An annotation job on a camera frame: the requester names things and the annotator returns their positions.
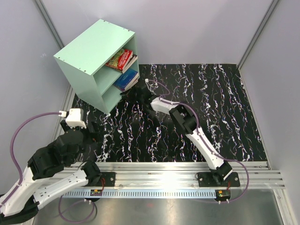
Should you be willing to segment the blue paperback book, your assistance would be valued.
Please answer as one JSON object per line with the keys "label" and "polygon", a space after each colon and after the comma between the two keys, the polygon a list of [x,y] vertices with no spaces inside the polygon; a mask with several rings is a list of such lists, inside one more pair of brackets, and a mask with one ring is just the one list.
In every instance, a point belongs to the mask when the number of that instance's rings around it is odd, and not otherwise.
{"label": "blue paperback book", "polygon": [[125,88],[130,85],[134,80],[139,78],[139,73],[131,68],[129,68],[125,73],[123,73],[115,82],[114,86]]}

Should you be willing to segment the black paperback book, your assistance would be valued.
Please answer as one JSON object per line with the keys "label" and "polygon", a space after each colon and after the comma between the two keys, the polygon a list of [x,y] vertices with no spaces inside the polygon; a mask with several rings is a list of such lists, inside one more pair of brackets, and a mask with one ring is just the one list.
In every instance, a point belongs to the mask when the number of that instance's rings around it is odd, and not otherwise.
{"label": "black paperback book", "polygon": [[138,59],[138,56],[133,54],[132,58],[129,60],[127,65],[123,68],[122,73],[125,73],[133,64],[134,62]]}

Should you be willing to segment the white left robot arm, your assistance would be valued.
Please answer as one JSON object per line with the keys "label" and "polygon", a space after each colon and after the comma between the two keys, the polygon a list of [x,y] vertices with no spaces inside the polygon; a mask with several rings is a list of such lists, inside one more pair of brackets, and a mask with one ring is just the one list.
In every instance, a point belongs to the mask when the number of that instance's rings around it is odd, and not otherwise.
{"label": "white left robot arm", "polygon": [[35,217],[48,203],[81,186],[96,186],[101,172],[95,162],[87,161],[68,177],[49,186],[46,182],[55,174],[70,167],[96,135],[83,121],[61,121],[64,134],[55,141],[38,149],[29,159],[22,177],[0,197],[0,223],[20,224]]}

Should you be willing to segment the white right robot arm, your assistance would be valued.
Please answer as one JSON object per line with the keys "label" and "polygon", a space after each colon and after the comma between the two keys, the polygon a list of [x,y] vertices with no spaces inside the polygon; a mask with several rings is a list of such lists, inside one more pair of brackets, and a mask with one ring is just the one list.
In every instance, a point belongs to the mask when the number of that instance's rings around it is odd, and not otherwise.
{"label": "white right robot arm", "polygon": [[229,181],[233,169],[204,134],[198,116],[192,107],[183,102],[173,102],[154,95],[147,85],[135,86],[122,92],[120,96],[128,102],[138,102],[148,110],[169,115],[175,128],[185,135],[204,156],[214,184],[223,186]]}

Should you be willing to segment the purple treehouse book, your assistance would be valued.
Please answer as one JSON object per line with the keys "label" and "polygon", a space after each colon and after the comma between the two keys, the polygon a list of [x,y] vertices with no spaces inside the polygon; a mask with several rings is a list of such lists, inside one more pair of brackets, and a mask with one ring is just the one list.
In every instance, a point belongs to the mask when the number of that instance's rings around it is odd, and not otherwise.
{"label": "purple treehouse book", "polygon": [[117,89],[119,89],[120,91],[125,92],[125,91],[129,90],[130,88],[132,88],[137,82],[138,82],[138,79],[134,80],[130,85],[128,85],[125,88],[121,88],[121,87],[118,87],[118,86],[115,86],[115,87]]}

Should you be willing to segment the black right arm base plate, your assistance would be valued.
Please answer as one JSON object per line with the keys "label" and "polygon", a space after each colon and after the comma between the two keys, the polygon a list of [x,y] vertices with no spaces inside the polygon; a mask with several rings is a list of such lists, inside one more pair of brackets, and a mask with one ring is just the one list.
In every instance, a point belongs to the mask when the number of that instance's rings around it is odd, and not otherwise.
{"label": "black right arm base plate", "polygon": [[232,172],[229,177],[222,181],[221,183],[217,183],[212,176],[211,172],[198,172],[195,175],[199,187],[223,187],[227,188],[228,184],[230,187],[240,187],[240,179],[237,172]]}

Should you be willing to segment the red paperback book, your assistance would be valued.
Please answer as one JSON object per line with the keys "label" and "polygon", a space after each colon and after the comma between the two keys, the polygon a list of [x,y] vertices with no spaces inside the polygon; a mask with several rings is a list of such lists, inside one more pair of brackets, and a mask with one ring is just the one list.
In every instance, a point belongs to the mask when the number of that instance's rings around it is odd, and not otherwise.
{"label": "red paperback book", "polygon": [[118,52],[115,53],[115,55],[110,60],[106,62],[105,65],[107,67],[123,71],[132,57],[132,50],[121,48]]}

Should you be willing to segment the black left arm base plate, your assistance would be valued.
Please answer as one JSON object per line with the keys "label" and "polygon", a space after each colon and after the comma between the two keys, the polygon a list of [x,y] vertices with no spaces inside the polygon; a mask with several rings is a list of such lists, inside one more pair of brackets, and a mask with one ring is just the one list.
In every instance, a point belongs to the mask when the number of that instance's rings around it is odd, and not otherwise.
{"label": "black left arm base plate", "polygon": [[104,179],[105,187],[114,187],[116,181],[116,173],[115,172],[101,172],[102,176],[99,182],[95,185],[95,187],[101,187],[102,182],[101,180]]}

